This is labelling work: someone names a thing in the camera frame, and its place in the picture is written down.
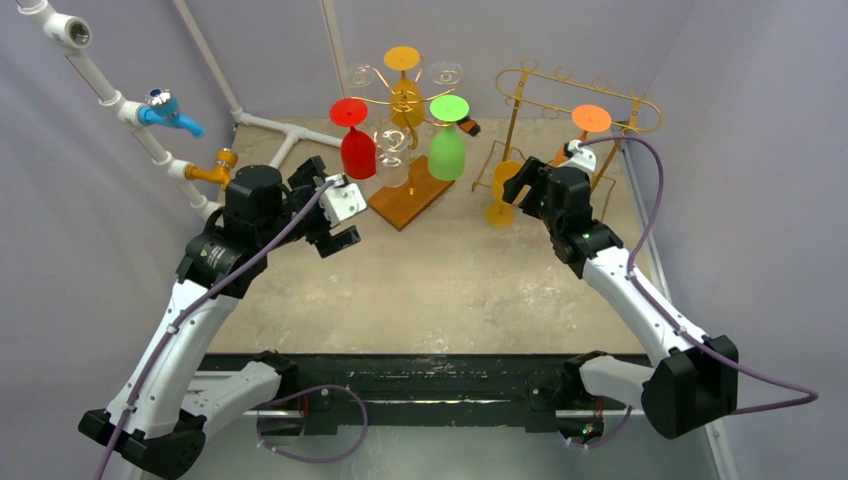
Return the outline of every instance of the glass base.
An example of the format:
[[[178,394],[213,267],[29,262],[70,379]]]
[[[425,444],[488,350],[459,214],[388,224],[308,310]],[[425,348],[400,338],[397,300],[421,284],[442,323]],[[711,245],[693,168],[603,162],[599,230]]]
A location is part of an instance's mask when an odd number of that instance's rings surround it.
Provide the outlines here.
[[[486,220],[493,227],[507,227],[515,220],[515,212],[510,206],[502,203],[493,203],[486,209]]]

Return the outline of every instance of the blue valve handle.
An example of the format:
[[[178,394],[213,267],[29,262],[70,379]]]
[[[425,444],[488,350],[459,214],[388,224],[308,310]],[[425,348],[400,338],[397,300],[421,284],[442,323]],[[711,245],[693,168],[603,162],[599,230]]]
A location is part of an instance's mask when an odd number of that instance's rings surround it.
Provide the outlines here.
[[[142,125],[162,125],[170,128],[182,128],[188,130],[195,138],[203,136],[203,127],[180,113],[180,104],[177,97],[169,90],[154,89],[147,97],[148,106],[138,110],[138,121]]]
[[[194,138],[202,137],[205,132],[199,123],[188,118],[182,113],[178,113],[172,117],[161,117],[150,107],[141,107],[138,111],[138,121],[143,125],[153,125],[155,123],[156,125],[162,125],[170,128],[182,128],[188,130],[192,135],[194,135]]]

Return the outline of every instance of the yellow disc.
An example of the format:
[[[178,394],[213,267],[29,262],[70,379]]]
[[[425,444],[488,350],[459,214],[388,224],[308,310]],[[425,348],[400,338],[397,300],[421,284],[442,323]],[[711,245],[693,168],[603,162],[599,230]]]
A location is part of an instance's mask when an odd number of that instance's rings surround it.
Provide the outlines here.
[[[383,57],[383,62],[392,70],[402,72],[418,65],[421,54],[412,47],[395,47]]]

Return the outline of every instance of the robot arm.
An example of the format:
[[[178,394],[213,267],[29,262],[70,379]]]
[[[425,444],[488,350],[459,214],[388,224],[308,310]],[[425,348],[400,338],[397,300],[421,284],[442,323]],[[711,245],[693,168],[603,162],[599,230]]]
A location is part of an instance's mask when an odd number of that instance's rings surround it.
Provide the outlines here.
[[[332,186],[321,194],[320,208],[305,211],[316,185],[325,182],[332,182]],[[237,269],[246,268],[249,260],[286,227],[289,233],[278,245],[305,238],[322,258],[359,242],[356,227],[335,235],[330,232],[367,208],[359,187],[349,183],[347,177],[326,176],[321,158],[312,157],[288,184],[283,184],[276,168],[255,165],[239,170],[226,187],[224,208],[215,212],[203,232],[187,244],[168,307],[132,376],[105,410],[86,412],[80,421],[80,432],[102,445],[120,430],[115,451],[138,467],[131,469],[128,478],[141,471],[165,479],[179,478],[198,458],[207,438],[244,411],[296,386],[296,365],[265,353],[214,389],[201,394],[187,392],[218,329],[251,281],[267,267],[265,258],[182,323],[175,321],[213,286]],[[290,225],[299,211],[304,211],[302,220]],[[139,378],[145,377],[139,388]],[[131,414],[122,421],[127,410]]]
[[[503,199],[513,203],[530,187],[519,204],[522,211],[542,220],[557,258],[612,305],[652,365],[633,365],[593,352],[572,362],[576,371],[570,375],[574,383],[570,389],[644,410],[654,429],[669,439],[733,412],[738,373],[672,331],[636,290],[633,279],[677,317],[681,330],[704,345],[734,361],[738,359],[735,345],[724,336],[709,337],[680,314],[638,268],[627,271],[630,252],[608,226],[592,219],[587,173],[594,168],[594,154],[579,144],[568,144],[565,150],[569,160],[556,168],[530,157],[518,174],[504,183]]]

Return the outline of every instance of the white pvc pipe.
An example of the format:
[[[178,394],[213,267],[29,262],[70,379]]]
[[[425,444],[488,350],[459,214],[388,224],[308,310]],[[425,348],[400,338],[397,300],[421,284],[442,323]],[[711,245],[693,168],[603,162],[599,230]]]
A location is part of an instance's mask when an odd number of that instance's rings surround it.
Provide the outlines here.
[[[103,72],[91,60],[91,57],[85,53],[84,49],[89,46],[90,38],[87,38],[84,42],[74,40],[74,35],[70,34],[74,30],[72,27],[84,26],[90,35],[88,24],[79,17],[57,13],[47,0],[19,0],[19,5],[18,11],[29,17],[47,38],[58,45],[62,55],[71,62],[80,76],[100,98],[100,105],[111,110],[122,125],[129,126],[133,136],[150,154],[153,163],[162,167],[169,176],[177,181],[177,187],[188,197],[192,208],[203,218],[208,218],[213,211],[219,208],[218,203],[210,202],[205,195],[200,193],[197,187],[185,178],[182,173],[185,170],[184,166],[182,171],[176,171],[176,173],[172,171],[172,167],[175,166],[174,156],[165,150],[162,144],[146,127],[141,125],[136,117],[136,112],[141,104],[128,102],[121,95],[121,92],[109,83]]]
[[[268,130],[273,130],[275,132],[282,132],[286,134],[292,131],[291,127],[297,126],[289,123],[275,122],[274,120],[256,117],[249,113],[243,113],[239,115],[239,117],[236,118],[236,121],[244,125],[253,125],[256,127],[267,128]]]
[[[333,60],[336,62],[339,88],[343,97],[349,97],[351,96],[350,87],[344,80],[347,76],[347,63],[345,62],[344,46],[342,45],[342,34],[339,30],[339,19],[336,16],[336,2],[334,0],[321,0],[321,7],[324,12],[324,23],[327,26],[330,50],[333,52]]]
[[[91,61],[91,57],[87,53],[77,50],[71,55],[65,55],[71,65],[77,69],[77,72],[85,79],[86,82],[94,90],[94,93],[100,97],[100,100],[108,101],[115,98],[115,87],[106,80],[103,72]]]
[[[218,86],[221,87],[221,92],[223,92],[224,96],[227,98],[227,103],[230,104],[230,111],[233,113],[242,111],[241,105],[239,105],[238,100],[236,100],[235,92],[233,92],[232,87],[230,87],[230,84],[227,82],[227,78],[224,77],[224,72],[221,70],[221,66],[218,65],[217,60],[215,60],[215,56],[209,48],[209,43],[206,42],[206,38],[203,37],[200,27],[198,27],[197,22],[194,21],[194,16],[191,14],[191,10],[188,9],[188,5],[186,5],[185,0],[172,0],[172,2],[174,7],[177,9],[177,13],[179,13],[180,17],[183,19],[186,28],[188,28],[189,35],[191,35],[191,38],[194,39],[194,43],[197,44],[197,48],[200,50],[200,54],[206,61],[206,65],[209,67],[209,70],[212,71],[212,76],[215,77],[215,81],[218,82]]]
[[[332,135],[326,135],[323,133],[313,132],[312,130],[307,130],[303,133],[303,138],[307,140],[312,140],[313,142],[324,143],[331,147],[340,148],[342,146],[342,139],[338,137],[334,137]]]
[[[295,135],[289,135],[286,137],[285,141],[282,145],[280,145],[280,149],[277,150],[277,153],[274,154],[274,157],[271,158],[271,161],[268,162],[268,165],[274,168],[280,168],[280,165],[283,164],[283,160],[285,160],[286,155],[289,154],[289,151],[294,147],[294,144],[300,140]]]

